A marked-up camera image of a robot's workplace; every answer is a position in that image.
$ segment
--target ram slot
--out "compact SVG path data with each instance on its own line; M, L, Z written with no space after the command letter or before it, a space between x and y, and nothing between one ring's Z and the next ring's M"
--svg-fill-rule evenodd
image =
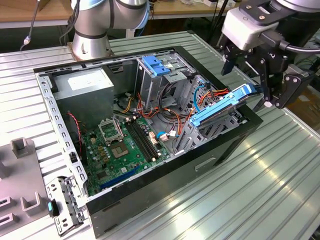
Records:
M126 129L130 133L131 137L133 138L134 142L142 152L144 158L147 160L147 162L151 162L153 156L149 153L148 149L144 145L144 142L141 140L141 136L139 136L139 133L135 130L132 123L126 124Z
M138 135L141 136L141 140L144 142L145 146L148 148L149 153L152 155L153 158L157 159L158 154L156 150L154 149L153 145L151 144L149 139L146 137L144 132L141 130L139 124L137 124L137 122L134 122L132 125L135 128Z

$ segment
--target yellow wire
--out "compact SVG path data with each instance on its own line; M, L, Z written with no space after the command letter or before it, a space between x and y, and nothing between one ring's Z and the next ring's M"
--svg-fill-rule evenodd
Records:
M128 111L129 111L130 106L131 106L131 101L132 101L132 98L130 97L130 98L129 98L129 102L128 102L128 106L127 106L127 107L126 107L126 109L125 109L125 110L123 110L121 113L125 114L126 112L128 112Z

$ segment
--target green motherboard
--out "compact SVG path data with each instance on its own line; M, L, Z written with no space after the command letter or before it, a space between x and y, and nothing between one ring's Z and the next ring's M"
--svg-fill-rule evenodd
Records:
M146 133L152 132L144 118L138 118L136 123ZM121 176L125 179L126 174L140 173L170 157L166 148L158 143L156 146L152 145L158 153L158 158L152 161L146 159L137 145L136 137L132 136L127 129L128 125L125 122L119 122L118 125L123 134L121 141L115 140L106 144L104 136L110 137L117 133L114 127L103 128L104 136L99 128L82 136L86 147L87 164L84 164L84 168L88 177L86 186L89 196L99 193L103 184L110 183Z

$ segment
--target motherboard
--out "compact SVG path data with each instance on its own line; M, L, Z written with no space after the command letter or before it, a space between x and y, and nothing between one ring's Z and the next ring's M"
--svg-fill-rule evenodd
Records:
M154 133L144 118L134 122L110 121L115 121L115 126L102 123L102 127L100 124L99 128L82 136L86 147L87 165L84 168L88 177L86 186L89 196L170 157L162 143L155 142ZM118 138L106 141L114 136Z

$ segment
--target red cable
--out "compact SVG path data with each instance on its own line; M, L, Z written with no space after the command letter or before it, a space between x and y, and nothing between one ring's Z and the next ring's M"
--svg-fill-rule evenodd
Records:
M80 134L80 128L79 128L79 124L78 124L78 121L76 119L75 116L73 116L70 112L67 113L68 115L70 115L73 120L75 121L75 124L76 124L76 128L78 129L78 135L79 135L79 144L80 144L80 156L81 156L81 147L82 147L82 143L81 143L81 134Z

